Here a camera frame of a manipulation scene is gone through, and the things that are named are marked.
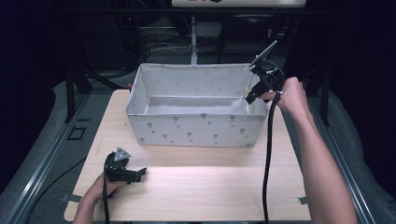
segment person's left hand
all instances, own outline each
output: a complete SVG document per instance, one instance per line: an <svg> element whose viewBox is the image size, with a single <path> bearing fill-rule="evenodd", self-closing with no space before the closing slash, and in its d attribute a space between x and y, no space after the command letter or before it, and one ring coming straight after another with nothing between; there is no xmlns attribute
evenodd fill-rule
<svg viewBox="0 0 396 224"><path fill-rule="evenodd" d="M92 197L95 200L100 200L103 195L103 183L104 183L103 180L104 180L104 174L101 173L96 178L95 182L93 182L92 186L88 189L86 196ZM126 182L124 181L114 181L114 182L107 181L106 182L107 195L109 195L114 190L124 185L126 185Z"/></svg>

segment fabric storage bin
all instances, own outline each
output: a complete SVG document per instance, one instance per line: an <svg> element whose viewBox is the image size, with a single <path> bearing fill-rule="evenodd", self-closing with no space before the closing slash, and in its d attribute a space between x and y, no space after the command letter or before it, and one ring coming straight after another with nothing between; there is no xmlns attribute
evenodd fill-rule
<svg viewBox="0 0 396 224"><path fill-rule="evenodd" d="M139 144L253 147L268 115L249 64L140 65L126 107Z"/></svg>

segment wire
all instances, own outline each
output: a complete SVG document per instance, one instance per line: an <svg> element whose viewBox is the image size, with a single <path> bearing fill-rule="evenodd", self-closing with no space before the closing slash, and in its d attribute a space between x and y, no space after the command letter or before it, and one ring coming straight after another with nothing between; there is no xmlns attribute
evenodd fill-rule
<svg viewBox="0 0 396 224"><path fill-rule="evenodd" d="M103 168L103 191L102 191L102 198L103 198L103 204L105 207L105 217L106 217L106 224L110 223L110 214L108 212L108 203L107 203L107 162L110 159L112 154L109 154L106 158L105 165Z"/></svg>
<svg viewBox="0 0 396 224"><path fill-rule="evenodd" d="M29 223L29 219L33 213L33 211L35 210L35 207L37 206L38 202L41 200L41 198L44 196L44 194L47 193L47 191L60 179L62 178L64 175L66 175L68 172L70 172L71 170L73 170L75 167L77 167L78 165L80 165L82 162L84 162L87 159L87 157L84 157L83 159L81 159L80 161L78 161L76 164L74 164L72 167L70 167L69 169L67 169L66 171L64 171L63 173L61 173L56 179L54 179L42 192L41 194L38 196L38 198L35 200L35 202L33 203L32 207L29 209L27 218L25 219L25 223Z"/></svg>
<svg viewBox="0 0 396 224"><path fill-rule="evenodd" d="M265 172L264 172L264 180L262 183L262 208L264 210L264 223L267 224L269 222L268 218L268 206L267 206L267 186L268 186L268 176L269 169L271 164L271 154L272 154L272 130L273 130L273 120L274 120L274 111L277 102L280 99L280 93L277 92L274 101L271 104L270 112L268 114L268 131L267 131L267 156L265 160Z"/></svg>
<svg viewBox="0 0 396 224"><path fill-rule="evenodd" d="M285 82L285 74L276 63L270 60L265 60L263 64L270 64L276 67L281 75L280 85L277 87L278 90L276 92L275 98L271 104L270 111L268 113L267 155L265 159L264 180L262 182L262 209L264 212L264 224L268 224L269 217L268 217L268 204L267 204L267 187L268 187L268 176L269 176L270 164L271 164L271 154L272 154L272 131L273 131L274 112L275 112L276 104L280 100L281 93L279 91L281 91L283 88L283 83Z"/></svg>
<svg viewBox="0 0 396 224"><path fill-rule="evenodd" d="M186 18L183 17L184 23L186 23L187 29L189 29L190 35L192 35L192 31L190 29L189 23L187 22Z"/></svg>
<svg viewBox="0 0 396 224"><path fill-rule="evenodd" d="M173 45L175 45L177 42L184 42L183 41L184 38L185 38L184 36L178 35L178 36L171 37L169 39L162 40L161 42L160 41L152 41L154 43L147 44L147 47L145 49L146 57L148 58L152 51L158 50L158 49L172 49L175 53L183 54L185 52L177 52L176 50L174 50L174 48L190 48L190 47L174 47ZM170 46L170 47L169 48L158 48L159 46Z"/></svg>
<svg viewBox="0 0 396 224"><path fill-rule="evenodd" d="M202 41L200 41L197 44L197 46L200 45L201 43L203 43L206 40L207 40L207 37L205 37ZM172 46L170 44L167 44L167 45L169 46L169 48L151 49L151 50L148 50L148 51L152 52L152 51L155 51L155 50L171 49L174 53L181 55L181 54L185 54L185 53L189 52L191 47L192 47L192 44L190 44L189 46L178 46L178 47ZM187 49L187 50L185 50L183 52L177 52L176 49Z"/></svg>

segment light wood tabletop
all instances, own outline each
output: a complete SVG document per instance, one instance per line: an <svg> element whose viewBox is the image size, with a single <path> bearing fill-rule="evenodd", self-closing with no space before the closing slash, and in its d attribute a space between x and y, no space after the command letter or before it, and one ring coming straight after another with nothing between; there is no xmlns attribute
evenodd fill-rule
<svg viewBox="0 0 396 224"><path fill-rule="evenodd" d="M172 0L173 7L304 7L306 0Z"/></svg>
<svg viewBox="0 0 396 224"><path fill-rule="evenodd" d="M139 145L126 116L129 91L114 91L73 194L84 195L103 172L106 156L121 147L132 157L128 170L147 167L140 183L123 186L108 199L114 221L263 221L262 180L267 130L255 147L171 147ZM268 180L270 220L309 220L303 176L277 108ZM70 202L64 218L78 208ZM102 202L95 220L104 220Z"/></svg>

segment gripper camera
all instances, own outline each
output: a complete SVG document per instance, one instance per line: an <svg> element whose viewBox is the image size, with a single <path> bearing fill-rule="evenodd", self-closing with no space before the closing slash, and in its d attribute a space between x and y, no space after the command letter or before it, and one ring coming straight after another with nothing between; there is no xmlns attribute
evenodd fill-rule
<svg viewBox="0 0 396 224"><path fill-rule="evenodd" d="M114 181L124 181L128 184L132 182L140 182L143 175L146 173L147 167L139 171L130 171L126 169L126 164L128 163L131 154L123 150L122 148L117 148L117 152L111 152L105 162L105 175L110 182Z"/></svg>
<svg viewBox="0 0 396 224"><path fill-rule="evenodd" d="M282 91L284 74L276 63L267 59L276 43L277 41L274 41L268 46L249 66L250 71L260 78L260 81L251 89L246 97L246 101L250 105L257 97L260 97L265 92Z"/></svg>

